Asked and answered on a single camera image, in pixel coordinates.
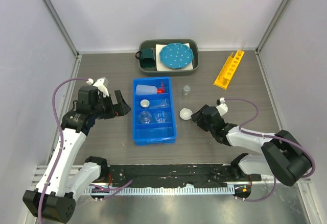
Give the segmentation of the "blue plastic divided bin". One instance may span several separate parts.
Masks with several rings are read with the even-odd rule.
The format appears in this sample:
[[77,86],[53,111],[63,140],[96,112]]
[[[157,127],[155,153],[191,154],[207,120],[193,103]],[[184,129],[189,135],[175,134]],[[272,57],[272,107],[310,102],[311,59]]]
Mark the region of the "blue plastic divided bin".
[[[161,84],[165,88],[165,93],[152,94],[152,95],[136,95],[135,90],[138,84],[152,85],[158,88]],[[149,101],[165,99],[170,102],[170,106],[161,109],[149,109],[142,108],[140,101],[147,99]],[[138,115],[141,111],[149,111],[153,116],[153,120],[150,124],[140,124],[138,122]],[[157,111],[163,110],[168,114],[168,121],[165,123],[157,123],[154,114]],[[174,114],[174,102],[172,83],[170,77],[154,77],[154,78],[139,78],[133,80],[133,121],[132,121],[132,139],[138,146],[150,145],[150,144],[169,144],[174,143],[177,137],[177,129]]]

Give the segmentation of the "small clear glass flask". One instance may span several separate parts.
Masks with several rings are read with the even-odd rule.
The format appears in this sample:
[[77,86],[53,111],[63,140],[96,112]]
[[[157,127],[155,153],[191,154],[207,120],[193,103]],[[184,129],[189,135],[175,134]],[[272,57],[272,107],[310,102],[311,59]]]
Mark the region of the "small clear glass flask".
[[184,85],[182,90],[182,99],[187,101],[190,99],[191,87],[190,85]]

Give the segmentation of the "yellow test tube rack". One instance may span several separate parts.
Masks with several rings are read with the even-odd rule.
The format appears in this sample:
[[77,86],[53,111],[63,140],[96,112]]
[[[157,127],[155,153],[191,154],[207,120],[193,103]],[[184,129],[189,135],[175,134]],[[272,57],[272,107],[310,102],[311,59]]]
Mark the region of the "yellow test tube rack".
[[244,54],[245,52],[243,50],[237,50],[235,54],[231,53],[228,56],[213,83],[214,86],[227,90]]

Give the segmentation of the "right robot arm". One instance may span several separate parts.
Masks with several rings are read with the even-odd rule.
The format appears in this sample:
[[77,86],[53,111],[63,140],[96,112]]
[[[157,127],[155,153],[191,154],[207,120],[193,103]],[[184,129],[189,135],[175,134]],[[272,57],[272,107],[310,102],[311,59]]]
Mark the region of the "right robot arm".
[[264,134],[244,130],[224,121],[227,111],[224,103],[204,105],[191,120],[220,144],[256,152],[256,155],[242,154],[232,161],[230,173],[235,180],[241,181],[251,174],[269,175],[286,186],[293,186],[314,170],[313,159],[288,131]]

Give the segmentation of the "white squeeze bottle red cap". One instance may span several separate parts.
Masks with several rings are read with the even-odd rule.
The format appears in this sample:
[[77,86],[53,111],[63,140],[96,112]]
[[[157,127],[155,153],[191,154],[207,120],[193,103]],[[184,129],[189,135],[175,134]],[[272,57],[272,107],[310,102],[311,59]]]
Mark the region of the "white squeeze bottle red cap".
[[165,88],[163,86],[163,83],[161,84],[160,88],[152,85],[138,84],[135,90],[136,95],[152,95],[152,94],[162,94],[162,93],[165,93]]

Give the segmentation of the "clear plastic funnel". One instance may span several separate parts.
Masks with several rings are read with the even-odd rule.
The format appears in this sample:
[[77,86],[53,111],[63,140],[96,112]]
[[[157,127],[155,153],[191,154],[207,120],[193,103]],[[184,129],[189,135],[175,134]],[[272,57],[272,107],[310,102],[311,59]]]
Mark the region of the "clear plastic funnel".
[[149,109],[161,109],[170,106],[170,102],[167,98],[150,101]]

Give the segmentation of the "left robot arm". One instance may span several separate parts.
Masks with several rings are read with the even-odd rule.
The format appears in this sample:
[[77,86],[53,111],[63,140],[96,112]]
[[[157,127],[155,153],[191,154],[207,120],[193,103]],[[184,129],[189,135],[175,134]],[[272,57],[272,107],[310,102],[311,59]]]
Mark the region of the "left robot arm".
[[75,210],[76,202],[93,182],[105,182],[109,176],[107,161],[89,157],[81,170],[69,177],[77,152],[84,143],[97,119],[125,116],[131,108],[121,91],[114,92],[117,103],[109,94],[96,86],[83,86],[73,108],[62,118],[60,138],[49,165],[34,190],[26,190],[22,201],[39,220],[48,219],[67,223]]

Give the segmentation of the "clear round glass flask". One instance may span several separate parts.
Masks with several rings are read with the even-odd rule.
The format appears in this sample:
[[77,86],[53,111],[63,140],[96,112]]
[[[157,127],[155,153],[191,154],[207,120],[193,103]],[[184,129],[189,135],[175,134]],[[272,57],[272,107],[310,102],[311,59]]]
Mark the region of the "clear round glass flask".
[[153,116],[149,111],[141,111],[138,115],[138,122],[140,124],[150,124],[153,120]]

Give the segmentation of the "clear plastic beaker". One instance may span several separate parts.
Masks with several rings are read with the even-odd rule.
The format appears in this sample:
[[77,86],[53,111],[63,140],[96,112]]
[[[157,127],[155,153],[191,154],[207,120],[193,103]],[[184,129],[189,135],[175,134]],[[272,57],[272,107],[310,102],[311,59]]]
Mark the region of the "clear plastic beaker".
[[165,123],[168,121],[168,114],[167,112],[160,110],[154,114],[154,118],[157,123]]

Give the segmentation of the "white evaporating dish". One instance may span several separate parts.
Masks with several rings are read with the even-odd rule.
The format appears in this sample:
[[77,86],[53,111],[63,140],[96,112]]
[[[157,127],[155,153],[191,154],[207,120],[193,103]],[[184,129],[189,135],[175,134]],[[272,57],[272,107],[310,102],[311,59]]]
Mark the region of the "white evaporating dish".
[[193,115],[193,112],[188,108],[183,108],[179,112],[179,116],[183,120],[190,120],[192,115]]

